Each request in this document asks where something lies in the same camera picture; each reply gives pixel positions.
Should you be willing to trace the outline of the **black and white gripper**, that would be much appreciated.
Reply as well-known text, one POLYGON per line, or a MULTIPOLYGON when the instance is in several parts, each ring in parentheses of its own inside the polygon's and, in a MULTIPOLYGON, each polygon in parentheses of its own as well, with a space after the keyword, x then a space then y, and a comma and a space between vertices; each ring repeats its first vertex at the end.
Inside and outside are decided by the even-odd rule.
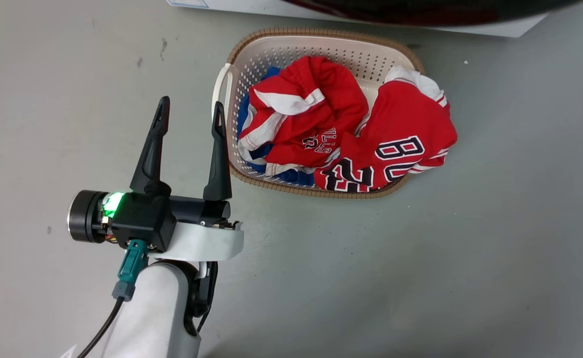
POLYGON ((163 96, 151 121, 130 190, 80 191, 67 213, 67 229, 77 242, 110 242, 127 249, 133 240, 146 243, 157 259, 184 262, 227 261, 241 253, 245 233, 230 221, 232 198, 225 109, 214 103, 209 181, 203 199, 143 194, 161 181, 164 136, 170 120, 170 97, 163 96))

